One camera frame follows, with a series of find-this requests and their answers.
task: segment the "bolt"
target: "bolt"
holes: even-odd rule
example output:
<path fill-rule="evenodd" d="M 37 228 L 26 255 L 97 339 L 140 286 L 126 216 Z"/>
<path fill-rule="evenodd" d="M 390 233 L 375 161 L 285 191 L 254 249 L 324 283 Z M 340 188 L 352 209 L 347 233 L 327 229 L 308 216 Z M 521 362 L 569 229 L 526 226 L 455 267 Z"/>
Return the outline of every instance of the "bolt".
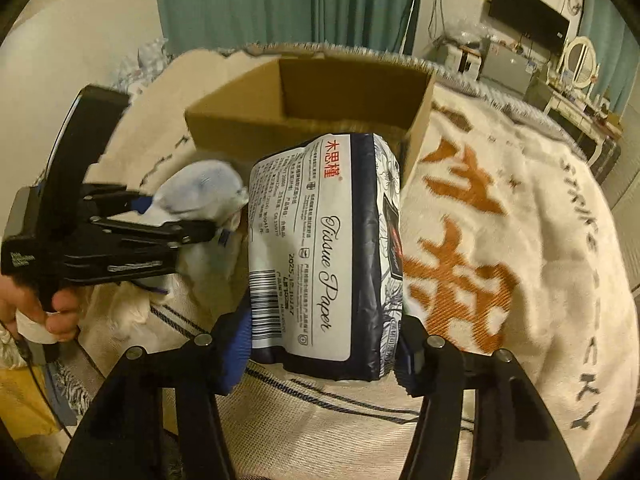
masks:
<path fill-rule="evenodd" d="M 505 363 L 509 363 L 512 361 L 513 359 L 513 354 L 511 352 L 509 352 L 506 348 L 498 348 L 495 352 L 494 355 L 500 359 L 500 361 L 503 361 Z"/>
<path fill-rule="evenodd" d="M 193 342 L 196 343 L 197 346 L 209 346 L 213 339 L 210 334 L 198 334 Z"/>
<path fill-rule="evenodd" d="M 143 353 L 144 351 L 142 347 L 132 346 L 131 348 L 129 348 L 129 350 L 127 350 L 126 356 L 129 361 L 135 361 L 139 357 L 142 357 Z"/>
<path fill-rule="evenodd" d="M 441 338 L 439 335 L 430 335 L 427 338 L 427 345 L 429 345 L 432 348 L 442 348 L 444 346 L 444 339 Z"/>

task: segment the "television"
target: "television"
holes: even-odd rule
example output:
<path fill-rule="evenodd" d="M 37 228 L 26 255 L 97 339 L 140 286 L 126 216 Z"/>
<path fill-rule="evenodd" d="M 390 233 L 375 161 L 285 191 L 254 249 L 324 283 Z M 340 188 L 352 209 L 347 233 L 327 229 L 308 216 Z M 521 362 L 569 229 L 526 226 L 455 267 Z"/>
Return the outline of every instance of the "television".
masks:
<path fill-rule="evenodd" d="M 551 54 L 562 52 L 569 20 L 541 0 L 491 0 L 489 16 L 514 28 Z"/>

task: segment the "white mirror frame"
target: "white mirror frame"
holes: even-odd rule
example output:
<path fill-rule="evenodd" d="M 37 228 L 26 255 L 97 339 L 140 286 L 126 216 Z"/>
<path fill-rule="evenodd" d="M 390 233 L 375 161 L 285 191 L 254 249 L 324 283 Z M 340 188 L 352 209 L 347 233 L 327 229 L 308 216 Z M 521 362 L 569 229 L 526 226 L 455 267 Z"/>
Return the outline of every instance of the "white mirror frame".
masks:
<path fill-rule="evenodd" d="M 582 51 L 580 53 L 580 58 L 578 59 L 578 64 L 575 67 L 574 71 L 574 86 L 576 88 L 587 88 L 591 84 L 591 78 L 596 73 L 597 63 L 596 63 L 596 50 L 593 47 L 593 43 L 586 36 L 578 36 L 573 41 L 569 42 L 569 44 L 562 51 L 562 56 L 560 57 L 560 61 L 558 62 L 558 67 L 560 70 L 559 73 L 563 73 L 564 70 L 568 69 L 569 64 L 569 53 L 571 52 L 574 46 L 582 46 Z M 577 82 L 576 79 L 580 75 L 580 70 L 582 70 L 582 66 L 584 65 L 584 60 L 587 56 L 591 57 L 591 73 L 586 81 Z"/>

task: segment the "cardboard box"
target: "cardboard box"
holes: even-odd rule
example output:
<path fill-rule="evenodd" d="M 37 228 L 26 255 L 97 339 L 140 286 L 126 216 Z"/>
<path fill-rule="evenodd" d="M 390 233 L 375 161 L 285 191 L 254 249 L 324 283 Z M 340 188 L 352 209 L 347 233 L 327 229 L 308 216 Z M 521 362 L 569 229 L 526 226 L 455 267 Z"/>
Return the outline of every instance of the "cardboard box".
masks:
<path fill-rule="evenodd" d="M 407 175 L 429 123 L 433 79 L 368 59 L 281 57 L 191 105 L 199 148 L 253 164 L 325 133 L 372 132 Z"/>

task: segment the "teal curtain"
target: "teal curtain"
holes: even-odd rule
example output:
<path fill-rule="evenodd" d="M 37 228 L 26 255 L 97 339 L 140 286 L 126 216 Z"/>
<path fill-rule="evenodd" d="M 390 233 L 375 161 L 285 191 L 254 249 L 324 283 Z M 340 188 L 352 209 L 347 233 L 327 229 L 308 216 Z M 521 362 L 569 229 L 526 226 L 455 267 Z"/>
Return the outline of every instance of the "teal curtain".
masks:
<path fill-rule="evenodd" d="M 328 41 L 398 52 L 412 2 L 158 0 L 158 11 L 173 54 L 281 41 Z"/>
<path fill-rule="evenodd" d="M 604 95 L 609 89 L 611 110 L 622 113 L 640 59 L 640 48 L 625 20 L 611 0 L 584 0 L 580 36 L 587 36 L 601 64 L 600 75 L 592 96 Z"/>

